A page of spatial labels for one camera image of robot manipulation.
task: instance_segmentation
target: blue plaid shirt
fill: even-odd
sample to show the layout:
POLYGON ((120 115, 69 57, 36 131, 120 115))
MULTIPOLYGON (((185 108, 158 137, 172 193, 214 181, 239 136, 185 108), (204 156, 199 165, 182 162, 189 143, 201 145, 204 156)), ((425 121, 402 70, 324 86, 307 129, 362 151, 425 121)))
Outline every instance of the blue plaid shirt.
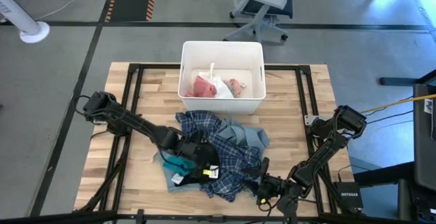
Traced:
POLYGON ((219 166, 219 179, 201 185, 200 190, 205 191, 209 197, 214 194, 233 202, 236 194, 243 189, 243 180, 255 180, 254 177, 242 172, 247 167, 256 167, 260 164, 259 148, 253 146, 237 146, 228 142, 215 132, 221 126, 221 119, 208 111, 188 111, 185 114, 178 112, 177 121, 182 131, 191 136, 197 131, 206 131, 208 140, 218 152, 221 165, 219 166))

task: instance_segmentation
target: white plastic bin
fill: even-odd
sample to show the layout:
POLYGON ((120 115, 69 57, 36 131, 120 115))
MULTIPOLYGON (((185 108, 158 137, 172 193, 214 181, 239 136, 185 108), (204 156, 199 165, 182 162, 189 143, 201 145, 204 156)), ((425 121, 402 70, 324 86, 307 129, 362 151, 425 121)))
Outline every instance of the white plastic bin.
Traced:
POLYGON ((183 44, 178 96, 188 110, 208 110, 221 114, 253 114, 266 96, 262 45, 255 42, 201 42, 183 44), (208 71, 223 80, 234 78, 247 86, 240 98, 186 97, 192 93, 199 71, 208 71))

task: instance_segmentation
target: clothing pile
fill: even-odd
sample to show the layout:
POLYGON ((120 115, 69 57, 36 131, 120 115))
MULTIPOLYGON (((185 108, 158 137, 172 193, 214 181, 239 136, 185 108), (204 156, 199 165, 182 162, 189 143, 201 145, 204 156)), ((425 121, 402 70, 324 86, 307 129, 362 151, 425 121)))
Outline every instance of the clothing pile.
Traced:
MULTIPOLYGON (((233 202, 236 194, 243 190, 243 180, 256 180, 255 177, 244 173, 244 169, 260 165, 263 150, 269 145, 269 139, 261 128, 244 126, 233 118, 221 120, 208 111, 188 111, 177 113, 177 121, 181 124, 182 131, 191 136, 199 131, 207 133, 207 139, 212 143, 220 158, 219 179, 203 185, 195 183, 192 179, 174 181, 174 176, 186 176, 183 172, 170 163, 165 162, 160 156, 158 160, 163 166, 168 191, 201 190, 209 197, 214 194, 233 202)), ((185 169, 192 168, 189 160, 175 157, 164 152, 167 161, 183 164, 185 169)))
POLYGON ((232 78, 223 80, 218 75, 213 75, 214 63, 211 63, 210 71, 199 71, 193 83, 193 93, 187 93, 186 97, 207 98, 240 98, 245 84, 232 78))

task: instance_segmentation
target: yellow cable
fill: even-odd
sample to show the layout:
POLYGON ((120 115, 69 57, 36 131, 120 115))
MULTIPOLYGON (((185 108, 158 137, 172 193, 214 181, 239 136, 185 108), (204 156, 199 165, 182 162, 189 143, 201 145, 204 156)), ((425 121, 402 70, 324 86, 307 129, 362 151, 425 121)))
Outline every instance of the yellow cable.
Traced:
POLYGON ((401 103, 406 103, 406 102, 409 102, 409 101, 420 101, 420 100, 423 100, 423 99, 431 99, 431 98, 436 98, 436 95, 425 95, 425 96, 421 96, 421 97, 415 97, 415 98, 411 98, 411 99, 401 100, 401 101, 397 101, 397 102, 394 102, 394 103, 389 103, 389 104, 386 104, 386 105, 383 105, 383 106, 380 106, 380 107, 371 108, 371 109, 368 109, 368 110, 365 110, 365 111, 361 111, 360 113, 372 112, 372 111, 376 111, 376 110, 379 110, 379 109, 382 109, 382 108, 387 108, 387 107, 395 106, 395 105, 398 105, 398 104, 401 104, 401 103))

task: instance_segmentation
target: wooden table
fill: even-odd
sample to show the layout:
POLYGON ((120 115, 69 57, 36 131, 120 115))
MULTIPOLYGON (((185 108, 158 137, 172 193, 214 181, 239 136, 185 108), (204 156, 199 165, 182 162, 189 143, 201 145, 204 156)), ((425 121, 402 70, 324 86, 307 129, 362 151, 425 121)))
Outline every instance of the wooden table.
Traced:
MULTIPOLYGON (((112 63, 110 67, 105 91, 115 94, 118 102, 121 102, 128 66, 129 63, 112 63)), ((334 102, 327 66, 310 66, 320 115, 332 116, 337 106, 334 102)), ((293 165, 308 158, 295 71, 265 72, 267 94, 262 105, 254 115, 235 116, 235 119, 246 125, 265 129, 270 138, 270 146, 264 151, 264 156, 270 158, 268 172, 273 176, 286 177, 293 165)), ((180 128, 174 115, 176 112, 185 111, 185 107, 177 95, 178 76, 177 69, 147 69, 142 79, 137 113, 143 114, 145 119, 156 125, 180 128)), ((303 84, 307 92, 305 78, 303 84)), ((131 104, 131 95, 129 99, 127 104, 131 104)), ((308 94, 306 100, 311 112, 308 94)), ((94 133, 105 129, 105 126, 96 126, 94 133)), ((105 133, 91 140, 74 208, 84 206, 104 181, 112 139, 111 134, 105 133)), ((222 214, 261 217, 266 215, 265 212, 259 211, 255 198, 248 192, 239 193, 232 203, 219 196, 208 198, 201 191, 167 192, 161 166, 156 159, 153 159, 156 157, 156 151, 155 145, 151 144, 146 136, 135 131, 132 133, 119 213, 132 214, 138 209, 144 209, 146 214, 222 214)), ((347 165, 349 159, 344 148, 329 162, 334 181, 337 180, 338 170, 347 165)), ((341 170, 341 177, 344 181, 353 181, 351 168, 341 170)), ((321 183, 321 190, 324 210, 328 212, 330 209, 323 183, 321 183)), ((113 196, 110 194, 109 203, 112 203, 112 199, 113 196)), ((307 199, 315 199, 313 191, 307 199)), ((283 216, 283 214, 274 209, 271 216, 283 216)), ((298 216, 316 217, 315 204, 300 202, 298 216)))

